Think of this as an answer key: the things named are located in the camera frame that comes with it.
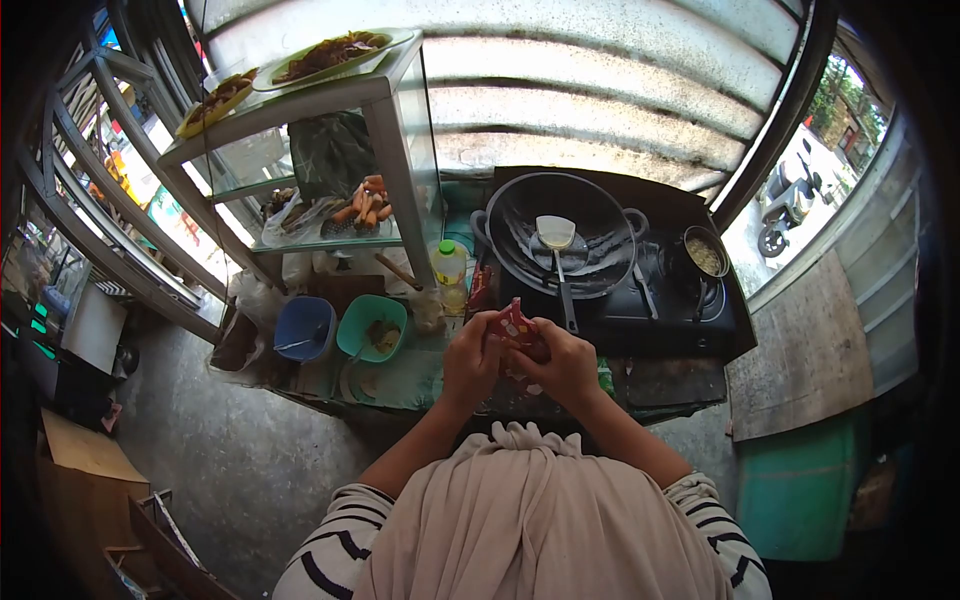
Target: cooking oil bottle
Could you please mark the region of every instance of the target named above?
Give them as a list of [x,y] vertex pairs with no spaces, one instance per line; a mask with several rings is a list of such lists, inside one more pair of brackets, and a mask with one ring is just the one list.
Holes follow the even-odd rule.
[[467,251],[453,240],[443,240],[430,256],[440,282],[440,300],[448,315],[462,315],[467,305]]

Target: scooter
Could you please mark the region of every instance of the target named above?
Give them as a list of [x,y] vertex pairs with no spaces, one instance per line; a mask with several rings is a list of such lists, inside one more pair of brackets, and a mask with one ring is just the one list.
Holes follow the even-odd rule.
[[[806,140],[804,149],[806,155],[810,156],[810,144]],[[823,185],[820,174],[810,172],[810,165],[804,156],[797,152],[797,157],[804,168],[805,177],[791,181],[786,160],[782,160],[758,194],[760,205],[769,203],[761,219],[763,229],[756,241],[756,248],[767,258],[780,256],[790,245],[784,234],[804,222]]]

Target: wooden rolling pin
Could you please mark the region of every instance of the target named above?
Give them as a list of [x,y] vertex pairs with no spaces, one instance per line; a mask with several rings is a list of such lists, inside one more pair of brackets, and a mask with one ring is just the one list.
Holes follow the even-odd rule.
[[419,283],[417,283],[417,280],[414,279],[412,276],[410,276],[410,274],[408,274],[408,273],[406,273],[405,271],[403,271],[402,269],[400,269],[400,268],[395,264],[395,262],[394,262],[393,260],[387,258],[386,256],[384,256],[384,255],[381,254],[380,252],[377,252],[376,254],[374,254],[374,255],[373,255],[373,258],[376,258],[376,260],[377,260],[381,265],[383,265],[384,267],[390,269],[390,272],[391,272],[391,273],[393,273],[394,275],[398,276],[400,279],[403,280],[404,283],[406,283],[406,284],[409,285],[410,287],[414,288],[416,291],[418,291],[418,292],[422,292],[422,291],[423,291],[423,286],[420,285]]

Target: tree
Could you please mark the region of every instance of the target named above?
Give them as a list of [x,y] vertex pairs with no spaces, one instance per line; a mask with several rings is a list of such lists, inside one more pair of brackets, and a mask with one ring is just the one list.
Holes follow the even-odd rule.
[[811,125],[823,131],[837,118],[836,99],[843,98],[851,113],[863,126],[864,133],[874,146],[887,129],[886,117],[870,101],[869,94],[863,89],[863,83],[854,69],[841,57],[831,55],[827,59],[824,75],[820,78],[817,91],[810,102],[808,113],[813,116]]

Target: blue bowl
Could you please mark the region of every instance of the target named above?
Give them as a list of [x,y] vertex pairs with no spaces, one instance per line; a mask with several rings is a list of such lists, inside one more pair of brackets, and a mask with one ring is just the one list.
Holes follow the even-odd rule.
[[322,340],[311,340],[306,344],[276,352],[284,358],[305,363],[321,356],[333,343],[337,313],[333,311],[330,302],[312,296],[297,296],[291,299],[276,318],[275,347],[306,340],[324,323],[328,324],[328,327]]

